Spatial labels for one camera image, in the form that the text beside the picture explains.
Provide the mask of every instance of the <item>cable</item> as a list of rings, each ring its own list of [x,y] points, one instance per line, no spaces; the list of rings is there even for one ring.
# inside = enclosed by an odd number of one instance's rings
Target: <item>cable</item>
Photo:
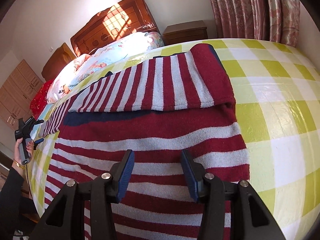
[[[32,193],[31,193],[31,188],[30,188],[30,183],[29,183],[29,176],[28,176],[28,165],[26,165],[26,172],[27,172],[27,182],[28,182],[28,186],[29,186],[29,193],[33,199]]]

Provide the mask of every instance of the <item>pink floral curtain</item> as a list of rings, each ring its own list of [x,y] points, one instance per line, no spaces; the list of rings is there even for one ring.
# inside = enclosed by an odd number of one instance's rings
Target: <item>pink floral curtain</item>
[[[246,38],[295,47],[299,0],[211,0],[218,38]]]

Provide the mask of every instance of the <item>black sleeve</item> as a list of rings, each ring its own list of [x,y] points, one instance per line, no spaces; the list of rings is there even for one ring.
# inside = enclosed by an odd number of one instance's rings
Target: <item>black sleeve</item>
[[[7,180],[0,192],[0,232],[5,231],[9,236],[14,234],[19,221],[23,181],[23,177],[14,168],[10,168]]]

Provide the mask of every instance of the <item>pillow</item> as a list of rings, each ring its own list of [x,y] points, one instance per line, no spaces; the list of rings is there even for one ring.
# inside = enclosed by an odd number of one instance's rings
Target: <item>pillow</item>
[[[51,84],[47,93],[47,103],[54,104],[70,92],[70,81],[76,75],[78,68],[91,56],[83,54],[66,65]]]
[[[157,32],[151,33],[132,33],[113,43],[98,49],[78,69],[73,80],[69,83],[69,90],[72,90],[77,84],[84,80],[87,76],[104,68],[112,63],[122,60],[126,57],[135,56],[144,53],[147,50],[163,47],[164,43],[161,35]]]
[[[36,120],[47,105],[47,93],[52,83],[53,79],[44,83],[38,93],[30,102],[30,110],[32,111],[33,117]]]

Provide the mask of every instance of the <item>floral pillow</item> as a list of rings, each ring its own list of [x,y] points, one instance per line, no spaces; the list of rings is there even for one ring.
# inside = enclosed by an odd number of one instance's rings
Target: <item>floral pillow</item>
[[[51,84],[47,93],[47,103],[54,104],[70,92],[70,81],[76,76],[79,67],[91,56],[83,54],[66,65]]]
[[[146,52],[147,50],[163,47],[164,43],[161,35],[157,32],[151,33],[132,33],[122,39],[98,49],[91,58],[79,67],[73,80],[69,83],[69,90],[72,90],[77,84],[87,76],[98,71],[101,68],[122,60],[126,57],[135,56]]]

